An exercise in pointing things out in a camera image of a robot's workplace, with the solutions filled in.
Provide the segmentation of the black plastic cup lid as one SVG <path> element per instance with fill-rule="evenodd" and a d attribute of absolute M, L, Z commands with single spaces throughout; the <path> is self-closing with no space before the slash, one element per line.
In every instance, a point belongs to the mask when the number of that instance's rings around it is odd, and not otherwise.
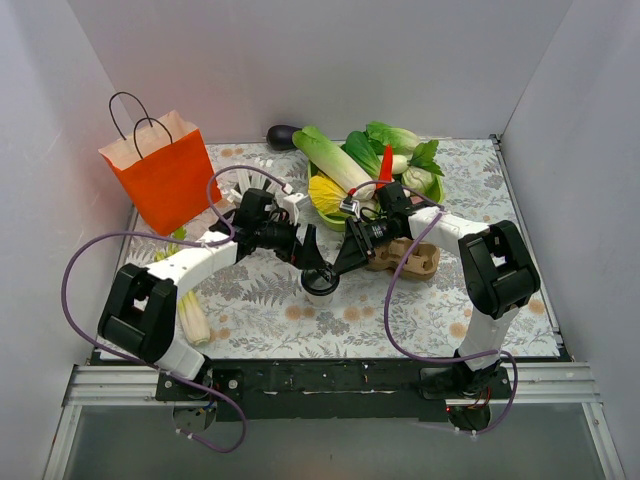
<path fill-rule="evenodd" d="M 334 272 L 331 280 L 324 280 L 318 277 L 315 270 L 304 270 L 301 274 L 301 286 L 306 291 L 321 295 L 322 293 L 334 292 L 340 282 L 340 276 Z"/>

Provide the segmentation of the white paper coffee cup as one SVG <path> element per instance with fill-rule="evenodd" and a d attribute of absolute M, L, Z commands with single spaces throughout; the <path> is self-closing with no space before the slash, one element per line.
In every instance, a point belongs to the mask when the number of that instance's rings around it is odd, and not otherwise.
<path fill-rule="evenodd" d="M 334 293 L 330 292 L 316 295 L 315 293 L 306 291 L 305 296 L 312 306 L 318 308 L 328 308 L 334 298 Z"/>

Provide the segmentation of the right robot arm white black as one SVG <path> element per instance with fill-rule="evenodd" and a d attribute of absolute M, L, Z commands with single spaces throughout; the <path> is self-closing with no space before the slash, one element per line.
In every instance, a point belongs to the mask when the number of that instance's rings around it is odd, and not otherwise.
<path fill-rule="evenodd" d="M 432 359 L 437 368 L 422 372 L 421 383 L 431 395 L 479 395 L 507 356 L 502 345 L 511 322 L 540 288 L 520 231 L 510 221 L 488 225 L 447 213 L 429 200 L 413 203 L 398 182 L 383 184 L 376 197 L 378 218 L 347 219 L 336 260 L 304 269 L 302 288 L 312 301 L 330 299 L 341 275 L 368 266 L 397 239 L 410 240 L 411 250 L 428 243 L 457 256 L 473 304 L 471 320 L 453 357 Z"/>

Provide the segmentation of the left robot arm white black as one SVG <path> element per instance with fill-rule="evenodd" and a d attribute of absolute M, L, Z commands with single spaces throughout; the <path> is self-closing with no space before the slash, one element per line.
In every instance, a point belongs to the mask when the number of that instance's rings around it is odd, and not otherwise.
<path fill-rule="evenodd" d="M 175 334 L 178 302 L 215 272 L 257 249 L 271 250 L 303 272 L 327 276 L 330 267 L 317 246 L 316 227 L 308 225 L 304 239 L 297 237 L 299 204 L 305 198 L 291 193 L 277 201 L 272 193 L 250 188 L 240 205 L 221 215 L 192 247 L 144 267 L 121 267 L 99 320 L 99 336 L 179 376 L 178 387 L 188 398 L 205 398 L 213 377 L 203 369 L 205 356 Z"/>

